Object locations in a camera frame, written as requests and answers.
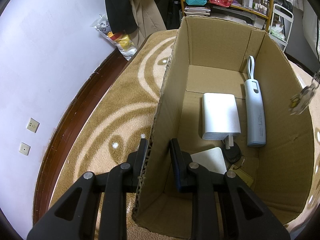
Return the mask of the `yellow AIMA key tag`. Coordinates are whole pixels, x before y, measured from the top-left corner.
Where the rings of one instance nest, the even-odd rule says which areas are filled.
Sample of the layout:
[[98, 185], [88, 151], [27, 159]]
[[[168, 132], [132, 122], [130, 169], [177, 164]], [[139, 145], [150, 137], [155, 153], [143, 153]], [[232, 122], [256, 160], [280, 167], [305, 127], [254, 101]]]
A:
[[229, 170], [235, 172], [235, 174], [237, 174], [247, 184], [248, 187], [253, 185], [254, 179], [236, 165], [232, 164]]

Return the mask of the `black car key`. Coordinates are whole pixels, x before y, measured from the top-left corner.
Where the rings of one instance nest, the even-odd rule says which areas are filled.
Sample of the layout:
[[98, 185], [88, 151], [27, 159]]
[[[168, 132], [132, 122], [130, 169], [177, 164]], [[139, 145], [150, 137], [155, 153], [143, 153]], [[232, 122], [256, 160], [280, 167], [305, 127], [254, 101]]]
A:
[[231, 146], [230, 149], [227, 149], [224, 145], [222, 148], [222, 154], [230, 164], [235, 164], [241, 160], [240, 166], [242, 166], [245, 162], [245, 156], [242, 154], [242, 151], [236, 142], [234, 142], [234, 145]]

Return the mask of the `white square charger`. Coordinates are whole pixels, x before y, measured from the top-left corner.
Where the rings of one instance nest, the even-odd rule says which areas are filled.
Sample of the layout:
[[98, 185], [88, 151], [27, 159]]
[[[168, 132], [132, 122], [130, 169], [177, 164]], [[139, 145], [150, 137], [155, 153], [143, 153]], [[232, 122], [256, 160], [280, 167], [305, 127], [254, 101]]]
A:
[[215, 147], [191, 155], [193, 162], [205, 167], [210, 172], [225, 174], [227, 172], [221, 148]]

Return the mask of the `grey white power bank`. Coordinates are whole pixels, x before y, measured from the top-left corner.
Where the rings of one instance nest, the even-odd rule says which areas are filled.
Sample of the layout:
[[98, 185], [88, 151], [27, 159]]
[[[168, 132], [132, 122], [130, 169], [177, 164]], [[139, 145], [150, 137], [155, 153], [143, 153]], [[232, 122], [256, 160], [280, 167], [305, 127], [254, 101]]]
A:
[[255, 61], [247, 59], [248, 79], [244, 83], [247, 111], [247, 146], [262, 147], [266, 144], [266, 126], [263, 98], [258, 80], [254, 78]]

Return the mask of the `white power adapter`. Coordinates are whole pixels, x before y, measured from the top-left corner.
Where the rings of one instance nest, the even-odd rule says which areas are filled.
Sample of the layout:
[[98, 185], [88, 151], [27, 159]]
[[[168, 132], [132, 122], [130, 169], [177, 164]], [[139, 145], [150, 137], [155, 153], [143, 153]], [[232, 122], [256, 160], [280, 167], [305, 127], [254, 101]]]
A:
[[202, 98], [204, 140], [221, 140], [226, 149], [234, 146], [241, 134], [240, 120], [233, 94], [204, 93]]

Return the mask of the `cardboard box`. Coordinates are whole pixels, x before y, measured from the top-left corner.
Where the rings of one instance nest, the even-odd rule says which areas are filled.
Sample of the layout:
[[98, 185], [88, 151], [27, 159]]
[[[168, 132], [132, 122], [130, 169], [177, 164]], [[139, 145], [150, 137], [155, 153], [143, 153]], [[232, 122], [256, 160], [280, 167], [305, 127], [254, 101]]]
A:
[[[266, 145], [261, 148], [247, 146], [249, 56], [255, 59], [265, 111]], [[319, 204], [319, 96], [300, 115], [292, 115], [289, 104], [310, 82], [311, 76], [264, 31], [218, 18], [185, 17], [165, 71], [134, 221], [162, 235], [190, 237], [191, 200], [176, 191], [167, 146], [172, 138], [188, 153], [220, 146], [202, 139], [202, 97], [223, 93], [235, 96], [241, 126], [236, 143], [254, 192], [287, 230], [301, 228]]]

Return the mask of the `beige brown patterned carpet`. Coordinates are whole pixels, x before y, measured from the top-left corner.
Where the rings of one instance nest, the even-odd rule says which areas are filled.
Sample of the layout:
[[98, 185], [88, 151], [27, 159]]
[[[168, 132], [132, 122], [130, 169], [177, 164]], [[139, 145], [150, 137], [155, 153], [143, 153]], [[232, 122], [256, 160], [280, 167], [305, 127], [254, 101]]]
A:
[[[138, 149], [140, 139], [150, 135], [152, 118], [159, 101], [160, 86], [167, 60], [170, 59], [177, 30], [152, 34], [133, 62], [116, 79], [91, 113], [78, 135], [57, 179], [49, 207], [71, 187], [85, 171], [101, 174], [125, 161], [130, 152]], [[146, 78], [146, 86], [140, 80]], [[145, 87], [153, 86], [156, 99], [147, 95]], [[309, 109], [316, 117], [314, 176], [311, 193], [302, 215], [285, 224], [292, 235], [303, 230], [319, 207], [319, 89]], [[127, 197], [128, 239], [169, 239], [139, 228], [131, 218], [135, 193]]]

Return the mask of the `plastic bag with toys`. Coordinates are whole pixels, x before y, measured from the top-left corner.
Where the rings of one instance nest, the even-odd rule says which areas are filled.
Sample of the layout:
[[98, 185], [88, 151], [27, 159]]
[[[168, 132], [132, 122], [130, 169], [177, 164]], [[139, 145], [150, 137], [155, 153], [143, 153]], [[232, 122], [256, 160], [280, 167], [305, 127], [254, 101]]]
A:
[[103, 38], [107, 39], [110, 44], [117, 47], [123, 57], [130, 61], [131, 57], [137, 52], [137, 48], [132, 42], [129, 35], [124, 32], [113, 33], [107, 15], [99, 15], [90, 27], [93, 27]]

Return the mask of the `wooden bookshelf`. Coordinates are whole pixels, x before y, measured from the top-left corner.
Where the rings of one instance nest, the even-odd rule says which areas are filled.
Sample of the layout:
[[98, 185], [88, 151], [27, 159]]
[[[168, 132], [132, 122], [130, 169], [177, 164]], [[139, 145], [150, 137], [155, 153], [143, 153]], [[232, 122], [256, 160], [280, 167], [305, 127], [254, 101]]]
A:
[[225, 8], [212, 4], [208, 0], [205, 5], [188, 5], [185, 0], [180, 0], [180, 2], [183, 16], [186, 16], [185, 7], [208, 7], [211, 9], [210, 16], [231, 15], [246, 20], [249, 24], [261, 29], [269, 28], [274, 4], [274, 0], [233, 0], [232, 4]]

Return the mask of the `black hanging coat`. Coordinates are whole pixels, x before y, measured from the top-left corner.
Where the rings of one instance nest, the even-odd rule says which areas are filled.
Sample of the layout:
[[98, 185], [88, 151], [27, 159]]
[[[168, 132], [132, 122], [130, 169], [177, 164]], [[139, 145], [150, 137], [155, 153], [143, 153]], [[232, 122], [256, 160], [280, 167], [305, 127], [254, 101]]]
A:
[[107, 18], [113, 33], [134, 33], [138, 26], [132, 12], [130, 0], [105, 0]]

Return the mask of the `beige trench coat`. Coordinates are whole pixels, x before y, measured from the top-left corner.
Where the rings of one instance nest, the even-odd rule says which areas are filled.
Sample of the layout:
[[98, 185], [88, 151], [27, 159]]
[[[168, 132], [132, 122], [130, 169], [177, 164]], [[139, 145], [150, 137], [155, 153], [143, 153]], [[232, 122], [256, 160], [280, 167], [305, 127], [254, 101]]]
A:
[[149, 35], [165, 31], [166, 27], [154, 0], [130, 0], [130, 3], [137, 25], [130, 37], [138, 49]]

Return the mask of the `stack of books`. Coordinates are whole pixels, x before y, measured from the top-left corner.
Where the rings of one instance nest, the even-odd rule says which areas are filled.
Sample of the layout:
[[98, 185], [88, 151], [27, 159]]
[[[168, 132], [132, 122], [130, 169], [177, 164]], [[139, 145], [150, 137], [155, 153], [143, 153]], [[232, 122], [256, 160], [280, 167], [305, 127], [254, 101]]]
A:
[[210, 16], [211, 9], [208, 7], [185, 7], [184, 13], [186, 16]]

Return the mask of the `lower wall socket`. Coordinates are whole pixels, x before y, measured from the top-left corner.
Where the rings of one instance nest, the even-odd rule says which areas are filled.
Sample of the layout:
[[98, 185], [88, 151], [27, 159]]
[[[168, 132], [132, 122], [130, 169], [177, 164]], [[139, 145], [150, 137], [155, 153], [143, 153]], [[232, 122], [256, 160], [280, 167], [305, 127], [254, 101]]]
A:
[[23, 155], [28, 155], [30, 152], [31, 147], [25, 143], [20, 144], [19, 152]]

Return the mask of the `wall socket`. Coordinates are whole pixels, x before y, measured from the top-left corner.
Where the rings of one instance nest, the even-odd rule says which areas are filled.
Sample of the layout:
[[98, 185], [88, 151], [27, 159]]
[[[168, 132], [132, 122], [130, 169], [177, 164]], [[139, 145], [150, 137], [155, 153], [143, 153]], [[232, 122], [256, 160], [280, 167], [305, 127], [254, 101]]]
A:
[[25, 143], [20, 144], [19, 152], [23, 155], [28, 155], [30, 152], [31, 147]]
[[33, 133], [36, 133], [38, 128], [39, 128], [40, 123], [36, 121], [33, 118], [30, 118], [28, 124], [27, 124], [27, 129]]

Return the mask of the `upper wall socket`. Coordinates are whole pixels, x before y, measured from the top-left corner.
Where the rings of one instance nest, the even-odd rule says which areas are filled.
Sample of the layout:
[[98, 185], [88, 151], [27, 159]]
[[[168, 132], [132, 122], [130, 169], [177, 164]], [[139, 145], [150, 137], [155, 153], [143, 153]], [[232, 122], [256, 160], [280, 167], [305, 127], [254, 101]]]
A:
[[40, 123], [36, 121], [33, 118], [30, 118], [28, 124], [27, 124], [27, 129], [33, 133], [36, 133], [38, 128], [39, 128]]

